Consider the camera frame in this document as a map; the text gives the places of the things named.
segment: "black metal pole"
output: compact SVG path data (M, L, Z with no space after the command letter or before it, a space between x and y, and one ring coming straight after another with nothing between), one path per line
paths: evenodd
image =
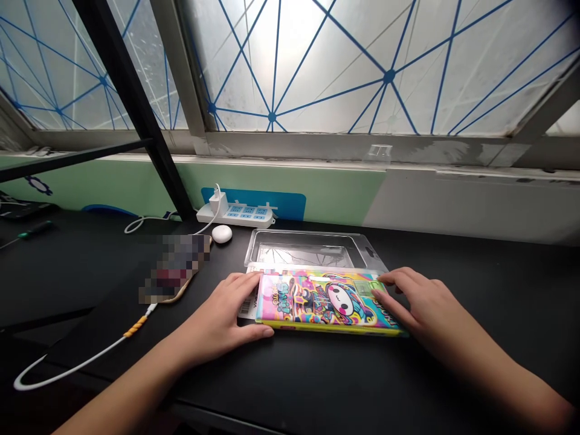
M29 163L20 163L2 168L0 170L0 182L26 177L27 175L35 175L41 172L59 169L77 163L83 163L108 155L145 148L150 143L153 143L153 139L144 139L122 145L109 145L92 150L67 153L49 158L31 159Z
M195 212L106 0L72 0L125 110L182 219Z

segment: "power strip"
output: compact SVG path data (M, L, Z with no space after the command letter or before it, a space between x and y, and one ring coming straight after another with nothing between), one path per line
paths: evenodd
M199 222L210 222L213 219L211 204L205 204L197 213ZM243 227L268 228L275 222L274 213L268 207L252 207L238 202L229 202L223 216L214 220L217 224L241 225Z

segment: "green screwdriver handle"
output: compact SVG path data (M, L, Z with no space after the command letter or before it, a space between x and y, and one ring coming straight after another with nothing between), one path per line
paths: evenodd
M28 239L29 237L34 236L35 234L43 233L44 231L51 228L52 226L53 226L52 221L41 222L40 224L32 227L30 230L27 230L27 231L24 231L23 233L18 234L18 238L19 239Z

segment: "wall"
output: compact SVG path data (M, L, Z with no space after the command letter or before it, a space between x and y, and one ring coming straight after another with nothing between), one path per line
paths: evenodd
M152 163L136 158L98 159L6 182L0 190L71 210L103 204L137 215L173 211ZM30 159L0 155L0 167ZM346 164L175 159L196 207L203 204L201 189L218 182L223 189L258 191L264 203L303 195L305 221L580 245L576 172L392 165L385 173Z

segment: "clear plastic tray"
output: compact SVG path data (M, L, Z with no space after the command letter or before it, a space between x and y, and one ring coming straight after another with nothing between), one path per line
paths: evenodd
M269 263L333 268L372 269L387 272L362 234L319 231L252 231L244 265Z

